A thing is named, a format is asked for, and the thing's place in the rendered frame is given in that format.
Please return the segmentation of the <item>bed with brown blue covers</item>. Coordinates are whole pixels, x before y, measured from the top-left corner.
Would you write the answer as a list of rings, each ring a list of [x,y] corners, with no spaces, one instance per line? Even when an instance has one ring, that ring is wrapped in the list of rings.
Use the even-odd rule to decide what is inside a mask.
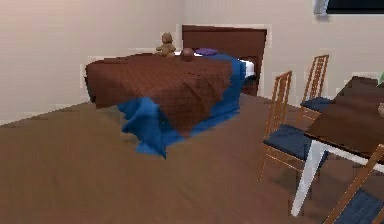
[[[237,114],[241,92],[258,87],[266,41],[265,29],[184,25],[183,49],[218,53],[104,58],[85,66],[85,83],[96,107],[125,115],[122,131],[138,138],[139,152],[164,157],[167,146]]]

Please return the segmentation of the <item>brown teddy bear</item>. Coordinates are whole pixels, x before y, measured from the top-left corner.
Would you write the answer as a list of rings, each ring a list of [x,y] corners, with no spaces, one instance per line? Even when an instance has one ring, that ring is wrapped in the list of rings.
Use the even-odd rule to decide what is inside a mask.
[[[173,38],[170,32],[162,34],[162,45],[156,48],[156,55],[162,57],[174,57],[176,47],[173,44]]]

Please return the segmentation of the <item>purple pillow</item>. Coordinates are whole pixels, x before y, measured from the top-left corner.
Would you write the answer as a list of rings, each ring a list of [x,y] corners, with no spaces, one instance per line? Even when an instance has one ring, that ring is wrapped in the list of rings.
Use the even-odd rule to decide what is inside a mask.
[[[194,50],[196,54],[203,55],[203,56],[209,56],[209,55],[215,55],[218,53],[217,49],[212,48],[197,48]]]

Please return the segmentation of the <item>brown ball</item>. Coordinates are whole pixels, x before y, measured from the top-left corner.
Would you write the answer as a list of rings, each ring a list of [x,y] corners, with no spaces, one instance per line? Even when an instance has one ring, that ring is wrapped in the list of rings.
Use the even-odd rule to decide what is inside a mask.
[[[192,48],[184,48],[180,54],[181,60],[190,62],[194,58],[194,50]]]

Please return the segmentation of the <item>brown table with white legs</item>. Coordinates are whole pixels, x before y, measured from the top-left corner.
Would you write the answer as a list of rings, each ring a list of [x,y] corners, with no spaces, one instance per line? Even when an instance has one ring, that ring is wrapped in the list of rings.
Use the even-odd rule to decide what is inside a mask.
[[[372,78],[353,76],[305,135],[312,140],[291,208],[297,216],[325,152],[365,165],[379,144],[384,145],[384,118],[378,107],[384,103],[384,84]]]

